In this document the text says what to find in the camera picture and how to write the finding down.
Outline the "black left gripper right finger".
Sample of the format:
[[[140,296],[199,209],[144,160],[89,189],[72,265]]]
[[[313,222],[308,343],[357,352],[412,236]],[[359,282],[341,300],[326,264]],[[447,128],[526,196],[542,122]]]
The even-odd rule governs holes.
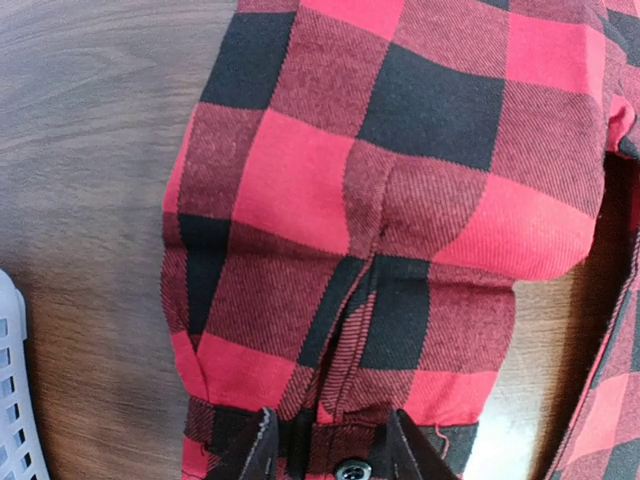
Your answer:
[[[393,480],[457,480],[404,410],[392,411],[387,423],[387,463]]]

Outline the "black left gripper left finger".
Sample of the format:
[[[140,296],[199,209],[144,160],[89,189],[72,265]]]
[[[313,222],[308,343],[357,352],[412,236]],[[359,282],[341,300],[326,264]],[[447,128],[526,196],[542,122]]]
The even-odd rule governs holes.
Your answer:
[[[268,408],[256,413],[212,469],[214,480],[267,480],[277,476],[278,418]]]

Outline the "red black plaid shirt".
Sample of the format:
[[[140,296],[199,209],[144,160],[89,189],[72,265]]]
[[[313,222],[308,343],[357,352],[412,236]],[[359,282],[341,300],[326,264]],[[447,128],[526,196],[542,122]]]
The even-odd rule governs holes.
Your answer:
[[[639,167],[635,1],[241,1],[163,203],[182,475],[263,408],[275,479],[390,479],[404,410],[462,478],[513,286],[589,254]]]

